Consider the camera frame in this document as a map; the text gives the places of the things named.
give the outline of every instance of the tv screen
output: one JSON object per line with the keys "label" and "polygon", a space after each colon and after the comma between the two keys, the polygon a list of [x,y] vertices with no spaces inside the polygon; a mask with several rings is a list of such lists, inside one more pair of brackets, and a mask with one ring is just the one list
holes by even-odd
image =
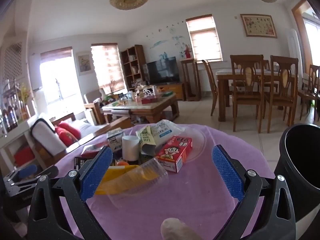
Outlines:
{"label": "tv screen", "polygon": [[147,63],[143,71],[149,84],[180,82],[176,57]]}

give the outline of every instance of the round table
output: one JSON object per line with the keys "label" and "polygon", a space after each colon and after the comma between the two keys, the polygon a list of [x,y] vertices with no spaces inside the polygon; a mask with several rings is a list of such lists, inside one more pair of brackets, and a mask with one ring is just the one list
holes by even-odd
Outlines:
{"label": "round table", "polygon": [[[126,135],[144,125],[124,130]],[[208,126],[190,124],[185,134],[193,139],[193,150],[179,173],[169,173],[165,187],[155,187],[148,193],[135,197],[130,206],[116,208],[107,195],[95,195],[87,200],[93,215],[105,232],[114,240],[162,240],[160,225],[166,218],[174,217],[190,226],[203,239],[213,239],[234,210],[237,199],[231,197],[211,159],[212,148],[221,144],[231,158],[241,162],[246,170],[253,169],[261,177],[274,178],[262,153],[245,141],[227,135]],[[106,139],[101,135],[87,143],[95,144]],[[59,177],[73,169],[73,160],[83,146],[60,160]],[[262,198],[258,201],[244,236],[249,234],[260,211]],[[79,230],[65,201],[62,202],[72,231]]]}

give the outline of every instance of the framed picture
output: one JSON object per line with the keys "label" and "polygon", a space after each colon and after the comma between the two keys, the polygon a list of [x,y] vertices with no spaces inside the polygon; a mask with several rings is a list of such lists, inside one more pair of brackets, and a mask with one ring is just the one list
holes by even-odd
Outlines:
{"label": "framed picture", "polygon": [[247,37],[277,38],[271,15],[240,14]]}
{"label": "framed picture", "polygon": [[79,52],[76,54],[76,57],[78,61],[79,76],[94,72],[93,60],[92,60],[92,55],[90,51]]}

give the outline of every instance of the red milk carton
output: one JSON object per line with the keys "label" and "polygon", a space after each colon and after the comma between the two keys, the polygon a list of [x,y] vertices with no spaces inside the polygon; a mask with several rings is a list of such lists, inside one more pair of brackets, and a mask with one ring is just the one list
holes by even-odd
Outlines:
{"label": "red milk carton", "polygon": [[173,136],[156,155],[159,163],[167,170],[178,173],[192,150],[192,139]]}

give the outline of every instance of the clear plastic container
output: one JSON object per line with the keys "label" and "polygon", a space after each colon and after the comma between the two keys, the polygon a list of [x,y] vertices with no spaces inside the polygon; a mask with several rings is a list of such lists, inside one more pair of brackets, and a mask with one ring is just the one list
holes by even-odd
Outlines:
{"label": "clear plastic container", "polygon": [[155,158],[128,171],[116,179],[100,184],[117,208],[134,202],[136,197],[147,195],[168,182],[168,172]]}

